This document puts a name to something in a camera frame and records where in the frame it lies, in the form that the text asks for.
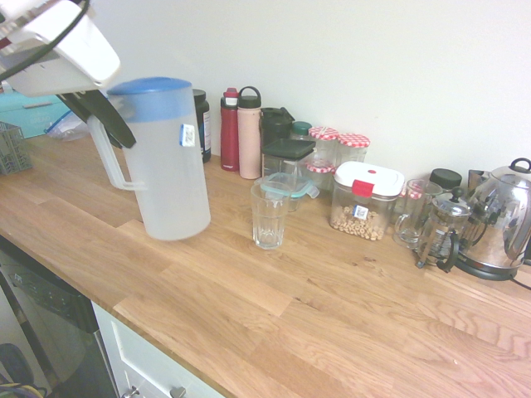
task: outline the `water bottle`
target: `water bottle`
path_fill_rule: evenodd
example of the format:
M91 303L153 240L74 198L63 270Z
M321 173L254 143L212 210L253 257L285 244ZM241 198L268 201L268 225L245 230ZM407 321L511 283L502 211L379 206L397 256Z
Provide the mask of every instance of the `water bottle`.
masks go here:
M222 96L222 169L240 170L238 150L238 91L228 88Z
M245 89L253 90L256 95L242 95ZM261 176L260 113L260 92L250 85L241 89L238 96L240 176L250 180Z

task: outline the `stainless steel kettle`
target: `stainless steel kettle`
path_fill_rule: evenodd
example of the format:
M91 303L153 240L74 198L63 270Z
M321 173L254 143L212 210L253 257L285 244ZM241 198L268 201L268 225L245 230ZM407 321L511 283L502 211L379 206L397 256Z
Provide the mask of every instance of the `stainless steel kettle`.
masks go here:
M511 279L524 261L531 236L531 161L518 158L495 169L468 203L471 214L455 265L483 279Z

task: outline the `dishwasher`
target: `dishwasher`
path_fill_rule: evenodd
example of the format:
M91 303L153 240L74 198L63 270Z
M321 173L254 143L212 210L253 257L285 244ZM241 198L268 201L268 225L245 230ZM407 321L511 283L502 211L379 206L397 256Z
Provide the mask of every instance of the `dishwasher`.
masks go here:
M90 300L3 236L0 272L29 325L32 350L50 367L50 396L116 398Z

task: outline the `french press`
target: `french press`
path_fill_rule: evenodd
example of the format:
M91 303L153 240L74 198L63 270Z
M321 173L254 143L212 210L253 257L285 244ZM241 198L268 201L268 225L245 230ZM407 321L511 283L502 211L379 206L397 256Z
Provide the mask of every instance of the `french press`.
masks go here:
M470 215L466 201L460 199L462 195L463 190L455 187L451 193L433 199L430 216L419 238L418 268L428 263L450 272L454 266L459 254L460 235Z

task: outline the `black cable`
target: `black cable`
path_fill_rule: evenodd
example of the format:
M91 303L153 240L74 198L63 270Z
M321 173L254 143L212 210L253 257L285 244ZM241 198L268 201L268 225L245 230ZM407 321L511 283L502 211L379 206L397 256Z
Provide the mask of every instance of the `black cable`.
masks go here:
M39 61L43 56L46 56L48 53L50 53L59 44L59 42L63 40L65 36L72 31L72 29L76 27L81 18L89 11L89 5L90 0L85 0L85 4L83 5L83 8L81 9L80 13L77 14L76 18L74 18L71 24L68 25L68 27L66 27L66 29L61 32L58 37L50 41L48 44L42 46L40 50L31 54L28 58L26 58L18 65L15 65L13 68L9 68L5 72L3 72L0 75L0 81L9 79L11 76L16 75L18 72L25 70L28 66L33 65L35 62Z
M23 388L20 388L20 387L17 388L17 387L0 386L0 391L1 392L5 392L5 391L13 392L16 395L26 396L27 398L37 398L37 396L35 394L33 394L32 392L30 392L28 390L24 390Z
M531 290L531 286L528 286L527 284L523 284L522 282L519 282L514 277L511 276L511 280L515 282L516 284L522 286L523 288L526 288L527 290Z
M528 260L524 261L524 265L531 265ZM531 290L531 286L528 286L527 284L523 284L522 282L519 282L514 278L513 275L511 275L511 280L515 282L517 285L522 286L523 288L526 288L527 290Z

